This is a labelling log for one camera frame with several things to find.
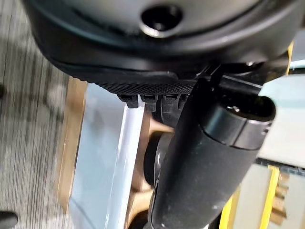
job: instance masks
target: gray surface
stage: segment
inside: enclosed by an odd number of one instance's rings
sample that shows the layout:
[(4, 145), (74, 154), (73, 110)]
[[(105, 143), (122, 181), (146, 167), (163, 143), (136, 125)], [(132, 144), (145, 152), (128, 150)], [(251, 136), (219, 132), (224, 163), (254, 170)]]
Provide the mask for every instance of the gray surface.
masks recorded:
[(0, 210), (17, 229), (69, 229), (53, 192), (67, 77), (37, 51), (22, 6), (0, 0)]
[(206, 30), (244, 13), (259, 0), (65, 0), (102, 25), (129, 34), (139, 33), (142, 12), (153, 6), (173, 4), (183, 11), (178, 34)]
[(299, 61), (305, 59), (305, 30), (297, 33), (294, 40), (294, 49), (291, 61)]

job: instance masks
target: white panel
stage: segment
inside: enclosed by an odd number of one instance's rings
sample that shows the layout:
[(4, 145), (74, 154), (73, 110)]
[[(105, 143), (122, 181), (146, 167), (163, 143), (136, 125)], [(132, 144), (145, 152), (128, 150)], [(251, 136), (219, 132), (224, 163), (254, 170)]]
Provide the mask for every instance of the white panel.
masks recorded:
[(70, 201), (78, 225), (124, 227), (144, 112), (142, 102), (138, 109), (125, 104), (117, 95), (88, 85)]

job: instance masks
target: wooden board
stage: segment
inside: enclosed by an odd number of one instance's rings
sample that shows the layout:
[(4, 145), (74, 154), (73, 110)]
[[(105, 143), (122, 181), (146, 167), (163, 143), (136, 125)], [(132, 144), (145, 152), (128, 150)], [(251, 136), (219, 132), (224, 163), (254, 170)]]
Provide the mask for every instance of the wooden board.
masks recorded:
[(55, 183), (58, 201), (64, 212), (68, 211), (77, 159), (81, 126), (85, 109), (87, 83), (69, 78), (66, 106), (58, 148), (57, 178)]

